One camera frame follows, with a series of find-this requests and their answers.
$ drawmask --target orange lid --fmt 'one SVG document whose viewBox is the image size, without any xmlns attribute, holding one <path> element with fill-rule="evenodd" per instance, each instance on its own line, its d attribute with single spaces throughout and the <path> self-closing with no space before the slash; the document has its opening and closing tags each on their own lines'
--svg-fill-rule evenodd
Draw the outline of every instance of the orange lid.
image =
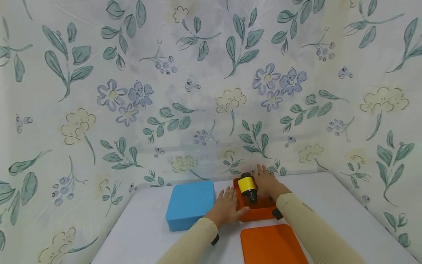
<svg viewBox="0 0 422 264">
<path fill-rule="evenodd" d="M 289 225 L 244 229 L 240 233 L 245 264 L 307 264 Z"/>
</svg>

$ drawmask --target left hand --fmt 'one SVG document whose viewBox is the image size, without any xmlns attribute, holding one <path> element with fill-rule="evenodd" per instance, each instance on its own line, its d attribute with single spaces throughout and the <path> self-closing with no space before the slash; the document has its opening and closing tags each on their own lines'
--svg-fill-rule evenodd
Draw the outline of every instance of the left hand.
<svg viewBox="0 0 422 264">
<path fill-rule="evenodd" d="M 212 209 L 204 216 L 214 222 L 218 229 L 225 223 L 232 223 L 244 215 L 249 207 L 237 209 L 237 193 L 234 187 L 228 186 L 226 192 L 222 190 Z"/>
</svg>

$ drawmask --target wrist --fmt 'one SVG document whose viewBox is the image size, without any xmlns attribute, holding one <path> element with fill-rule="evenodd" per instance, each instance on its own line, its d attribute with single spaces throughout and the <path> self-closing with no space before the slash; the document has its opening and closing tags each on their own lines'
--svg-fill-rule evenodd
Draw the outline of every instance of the wrist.
<svg viewBox="0 0 422 264">
<path fill-rule="evenodd" d="M 214 224 L 215 224 L 215 226 L 217 227 L 218 230 L 224 224 L 224 220 L 221 217 L 219 217 L 217 214 L 214 214 L 212 211 L 208 212 L 204 216 L 204 218 L 207 218 L 207 219 L 211 220 L 212 222 L 214 222 Z"/>
<path fill-rule="evenodd" d="M 270 189 L 270 196 L 274 201 L 277 201 L 280 195 L 291 193 L 291 191 L 281 182 L 274 184 Z"/>
</svg>

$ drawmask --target hand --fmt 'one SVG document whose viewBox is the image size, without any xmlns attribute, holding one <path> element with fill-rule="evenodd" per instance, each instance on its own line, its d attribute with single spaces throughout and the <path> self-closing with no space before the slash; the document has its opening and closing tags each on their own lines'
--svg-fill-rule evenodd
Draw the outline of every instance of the hand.
<svg viewBox="0 0 422 264">
<path fill-rule="evenodd" d="M 249 207 L 243 207 L 239 211 L 237 208 L 237 193 L 234 187 L 228 186 L 226 192 L 220 192 L 212 209 L 204 216 L 214 222 L 218 229 L 225 223 L 232 223 L 244 215 Z"/>
<path fill-rule="evenodd" d="M 276 201 L 281 194 L 291 193 L 287 187 L 280 183 L 274 173 L 269 172 L 265 166 L 257 164 L 257 169 L 253 174 L 258 187 L 259 197 L 269 197 Z"/>
</svg>

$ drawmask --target white table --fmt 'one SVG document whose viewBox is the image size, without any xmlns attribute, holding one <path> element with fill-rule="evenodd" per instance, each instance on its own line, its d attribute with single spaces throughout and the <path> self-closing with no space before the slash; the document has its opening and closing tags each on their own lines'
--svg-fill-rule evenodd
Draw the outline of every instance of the white table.
<svg viewBox="0 0 422 264">
<path fill-rule="evenodd" d="M 289 175 L 277 179 L 318 212 L 368 263 L 417 264 L 331 174 Z M 228 185 L 232 185 L 232 181 L 214 182 L 216 193 Z M 173 186 L 138 189 L 92 264 L 156 263 L 185 232 L 170 232 L 165 221 L 172 189 Z M 280 223 L 286 222 L 271 219 L 224 226 L 219 231 L 220 240 L 214 247 L 209 246 L 201 263 L 243 263 L 241 230 Z"/>
</svg>

